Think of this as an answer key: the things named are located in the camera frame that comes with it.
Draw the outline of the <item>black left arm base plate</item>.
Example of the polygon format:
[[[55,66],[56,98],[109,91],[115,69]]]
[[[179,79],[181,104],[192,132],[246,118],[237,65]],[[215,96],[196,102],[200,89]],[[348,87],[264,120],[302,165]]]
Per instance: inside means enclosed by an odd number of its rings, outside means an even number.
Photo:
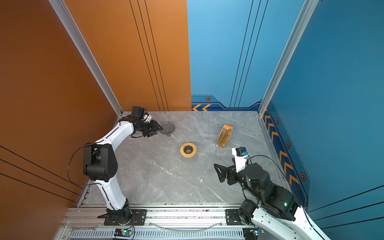
[[[128,211],[112,211],[107,209],[105,216],[98,216],[98,218],[105,219],[105,226],[143,226],[145,224],[146,217],[146,209]]]

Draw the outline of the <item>aluminium corner post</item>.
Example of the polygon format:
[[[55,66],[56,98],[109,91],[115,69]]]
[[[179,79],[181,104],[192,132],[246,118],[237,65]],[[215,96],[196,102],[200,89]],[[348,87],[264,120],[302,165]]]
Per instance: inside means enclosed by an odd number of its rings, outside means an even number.
[[[275,72],[271,78],[271,81],[267,87],[262,103],[259,107],[258,113],[262,117],[270,104],[272,97],[286,71],[286,68],[301,40],[301,37],[315,11],[315,8],[319,0],[306,0],[304,1],[303,7],[299,13],[299,16],[295,22],[293,30],[275,69]]]
[[[110,87],[105,75],[103,74],[99,64],[97,63],[79,27],[77,26],[74,18],[72,17],[66,3],[60,0],[49,0],[49,2],[53,7],[55,13],[59,17],[60,21],[62,22],[63,26],[65,27],[73,43],[77,47],[83,60],[87,64],[89,70],[91,71],[97,83],[99,84],[101,90],[103,91],[113,110],[115,111],[118,117],[121,117],[123,115],[123,109],[119,104],[115,94],[113,93],[112,88]]]

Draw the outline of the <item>green circuit board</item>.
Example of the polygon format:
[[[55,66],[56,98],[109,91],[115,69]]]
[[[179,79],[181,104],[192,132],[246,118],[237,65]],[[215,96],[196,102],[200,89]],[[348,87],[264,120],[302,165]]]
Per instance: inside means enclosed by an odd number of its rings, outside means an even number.
[[[265,231],[260,228],[243,228],[243,237],[245,240],[257,240],[259,236],[264,233]]]
[[[131,240],[134,236],[134,230],[128,228],[116,228],[114,231],[114,239]]]

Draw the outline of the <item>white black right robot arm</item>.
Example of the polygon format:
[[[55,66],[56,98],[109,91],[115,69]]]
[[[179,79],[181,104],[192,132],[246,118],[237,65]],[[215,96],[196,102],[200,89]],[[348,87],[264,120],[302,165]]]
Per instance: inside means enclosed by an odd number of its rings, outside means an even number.
[[[270,174],[254,163],[240,172],[235,166],[214,164],[220,182],[239,184],[258,200],[246,199],[238,209],[246,225],[260,227],[279,240],[327,240],[328,236],[310,219],[305,209],[287,189],[274,184]]]

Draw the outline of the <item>wooden ring dripper stand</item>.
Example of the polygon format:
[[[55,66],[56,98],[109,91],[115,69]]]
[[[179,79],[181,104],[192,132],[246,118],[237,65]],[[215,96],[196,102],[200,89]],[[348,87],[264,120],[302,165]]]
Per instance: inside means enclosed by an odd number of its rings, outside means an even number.
[[[180,153],[184,158],[193,158],[197,154],[197,147],[193,143],[185,143],[181,146]]]

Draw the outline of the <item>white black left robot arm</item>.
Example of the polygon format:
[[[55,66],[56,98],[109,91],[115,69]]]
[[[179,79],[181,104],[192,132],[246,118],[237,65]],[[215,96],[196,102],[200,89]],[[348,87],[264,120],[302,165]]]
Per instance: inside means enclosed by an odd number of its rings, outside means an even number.
[[[128,137],[152,137],[163,127],[141,107],[133,107],[100,140],[84,145],[83,172],[100,189],[107,203],[107,217],[129,220],[131,211],[117,180],[118,161],[115,150]]]

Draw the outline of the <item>green circuit board right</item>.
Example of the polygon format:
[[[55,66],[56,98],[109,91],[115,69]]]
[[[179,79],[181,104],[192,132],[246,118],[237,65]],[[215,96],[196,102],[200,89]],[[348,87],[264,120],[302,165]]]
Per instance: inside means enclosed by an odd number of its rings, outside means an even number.
[[[264,233],[265,231],[260,228],[243,228],[243,237],[245,240],[257,240],[259,236]]]

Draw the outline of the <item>aluminium right corner post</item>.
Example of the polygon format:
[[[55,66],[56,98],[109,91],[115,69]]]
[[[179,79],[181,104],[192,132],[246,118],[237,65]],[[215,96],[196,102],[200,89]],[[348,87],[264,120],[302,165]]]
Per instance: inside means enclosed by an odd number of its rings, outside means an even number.
[[[286,68],[301,40],[301,37],[315,11],[315,8],[319,0],[306,0],[304,1],[303,7],[299,13],[299,16],[295,22],[293,30],[275,69],[275,72],[271,78],[271,81],[267,87],[262,103],[259,107],[258,113],[262,117],[270,104],[272,97],[286,71]]]

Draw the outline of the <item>aluminium left corner post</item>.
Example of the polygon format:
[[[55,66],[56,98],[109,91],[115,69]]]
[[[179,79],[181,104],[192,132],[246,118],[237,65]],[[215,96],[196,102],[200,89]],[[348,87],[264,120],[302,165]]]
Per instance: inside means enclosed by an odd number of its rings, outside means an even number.
[[[55,13],[59,17],[60,21],[62,22],[63,26],[65,27],[73,43],[77,47],[83,60],[87,64],[89,70],[91,71],[97,83],[99,84],[101,90],[103,91],[113,110],[115,111],[118,117],[121,117],[123,115],[123,109],[119,104],[115,94],[113,93],[112,88],[110,87],[105,75],[103,74],[99,64],[97,63],[79,27],[77,26],[74,18],[72,17],[66,3],[60,0],[49,0],[49,2],[53,7]]]

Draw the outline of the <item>aluminium front rail frame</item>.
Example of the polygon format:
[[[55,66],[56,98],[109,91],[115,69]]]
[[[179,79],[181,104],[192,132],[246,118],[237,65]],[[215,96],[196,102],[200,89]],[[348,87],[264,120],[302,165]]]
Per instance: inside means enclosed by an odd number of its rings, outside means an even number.
[[[105,219],[98,218],[106,212],[100,205],[70,208],[54,238],[117,240],[114,239],[115,229],[128,228],[134,230],[132,240],[244,240],[243,228],[258,227],[227,225],[225,209],[239,207],[239,204],[220,203],[131,205],[131,210],[147,210],[143,226],[105,226]],[[258,240],[274,239],[270,233],[264,231]]]

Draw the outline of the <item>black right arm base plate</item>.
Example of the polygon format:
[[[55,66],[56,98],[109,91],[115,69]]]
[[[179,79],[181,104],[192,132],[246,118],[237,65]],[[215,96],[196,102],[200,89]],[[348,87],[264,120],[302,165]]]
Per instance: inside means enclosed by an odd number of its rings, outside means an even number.
[[[228,226],[240,226],[245,225],[241,220],[239,211],[237,209],[225,209],[226,223]]]

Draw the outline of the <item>green circuit board left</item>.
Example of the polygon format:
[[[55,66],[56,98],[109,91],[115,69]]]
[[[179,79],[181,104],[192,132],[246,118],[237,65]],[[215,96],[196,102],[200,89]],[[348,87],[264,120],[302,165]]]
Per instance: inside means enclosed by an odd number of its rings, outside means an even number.
[[[116,228],[114,231],[114,239],[131,240],[134,236],[134,230],[128,228]]]

